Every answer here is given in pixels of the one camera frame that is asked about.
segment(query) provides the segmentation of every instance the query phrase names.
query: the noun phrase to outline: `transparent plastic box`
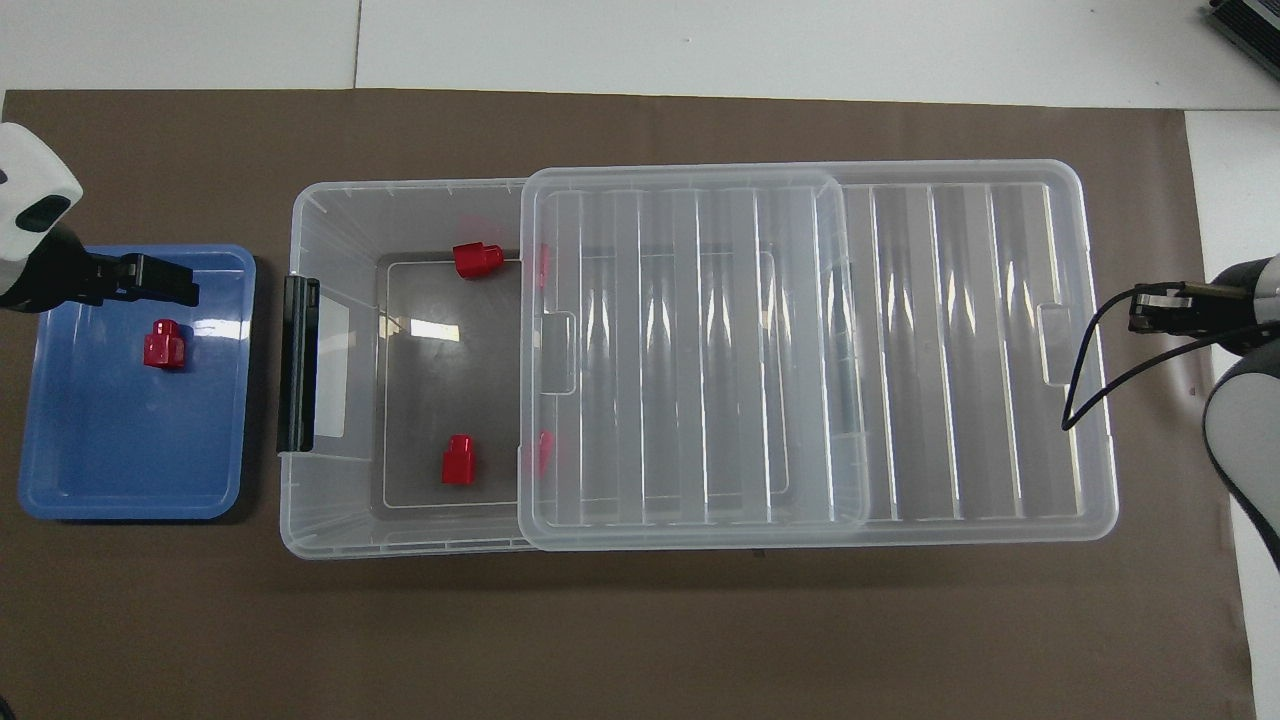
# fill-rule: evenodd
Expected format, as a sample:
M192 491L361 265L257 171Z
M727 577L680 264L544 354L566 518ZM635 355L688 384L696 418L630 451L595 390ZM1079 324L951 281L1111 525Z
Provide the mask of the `transparent plastic box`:
M504 272L452 274L452 245L512 258L517 234ZM1061 163L326 183L300 196L293 240L291 270L325 299L315 448L282 455L282 536L305 557L1078 541L1115 523L1105 405L1057 427L1094 305ZM1091 355L1082 383L1101 378ZM463 425L483 477L451 493L439 456Z

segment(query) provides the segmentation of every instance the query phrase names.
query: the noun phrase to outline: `brown mat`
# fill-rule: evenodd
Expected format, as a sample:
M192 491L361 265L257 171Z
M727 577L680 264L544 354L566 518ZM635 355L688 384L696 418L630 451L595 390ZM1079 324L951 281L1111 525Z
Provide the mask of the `brown mat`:
M479 92L12 91L93 243L259 258L241 502L207 525L41 523L15 484L36 322L0 315L0 694L45 717L1251 717L1207 374L1112 402L1120 521L1092 543L306 562L273 451L294 196L548 165L1059 158L1100 295L1198 278L1183 115ZM1167 346L1108 325L1111 373ZM179 454L156 450L173 462Z

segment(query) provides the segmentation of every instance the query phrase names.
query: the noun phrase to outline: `blue tray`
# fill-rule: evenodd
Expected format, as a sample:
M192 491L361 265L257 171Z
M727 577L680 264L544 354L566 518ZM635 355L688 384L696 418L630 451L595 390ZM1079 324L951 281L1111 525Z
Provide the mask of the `blue tray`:
M93 247L195 270L200 306L65 302L40 320L18 497L50 520L204 520L239 495L253 256L234 245ZM182 325L182 370L142 364L160 318Z

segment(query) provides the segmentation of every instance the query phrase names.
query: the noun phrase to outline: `white table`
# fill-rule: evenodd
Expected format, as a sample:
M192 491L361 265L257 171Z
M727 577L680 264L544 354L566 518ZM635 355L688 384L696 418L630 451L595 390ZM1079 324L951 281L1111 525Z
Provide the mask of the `white table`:
M1213 275L1280 252L1280 81L1203 6L6 0L0 102L4 88L435 87L1181 108ZM1238 507L1233 520L1258 717L1280 720L1280 574Z

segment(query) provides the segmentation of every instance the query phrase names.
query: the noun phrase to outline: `black handle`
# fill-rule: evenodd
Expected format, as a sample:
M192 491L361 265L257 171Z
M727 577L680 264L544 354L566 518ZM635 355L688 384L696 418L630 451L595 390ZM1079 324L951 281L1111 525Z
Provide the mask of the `black handle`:
M306 452L316 437L316 357L320 341L320 281L284 278L284 340L280 348L279 452Z

